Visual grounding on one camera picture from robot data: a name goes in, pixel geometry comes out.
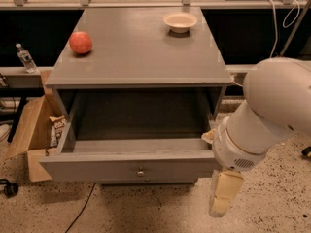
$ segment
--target white bowl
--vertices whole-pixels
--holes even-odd
[[[164,23],[175,33],[186,33],[197,23],[195,15],[185,12],[174,12],[163,17]]]

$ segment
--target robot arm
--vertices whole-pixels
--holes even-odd
[[[311,135],[310,62],[263,60],[245,77],[243,91],[245,101],[213,135],[215,158],[225,169],[212,179],[212,216],[225,214],[243,183],[240,172],[263,161],[270,147],[297,132]]]

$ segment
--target open cardboard box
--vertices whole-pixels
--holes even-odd
[[[46,89],[44,85],[49,73],[50,71],[41,72],[45,96],[34,99],[24,106],[17,131],[5,156],[8,159],[27,153],[29,179],[32,182],[52,179],[39,163],[41,157],[55,153],[55,149],[49,149],[52,126],[50,117],[61,116],[52,91]]]

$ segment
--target speckled floor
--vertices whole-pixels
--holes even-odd
[[[218,121],[236,109],[221,105]],[[0,232],[65,232],[84,206],[93,183],[31,183],[25,156],[4,161],[0,178],[19,184],[17,196],[0,191]],[[195,186],[95,186],[69,232],[311,232],[311,163],[301,150],[311,137],[296,135],[245,173],[242,191],[223,218],[208,214],[210,179]]]

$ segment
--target clear bottle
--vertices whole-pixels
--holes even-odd
[[[17,47],[17,56],[26,68],[27,73],[33,73],[37,70],[37,66],[33,61],[28,50],[23,48],[20,43],[16,44]]]

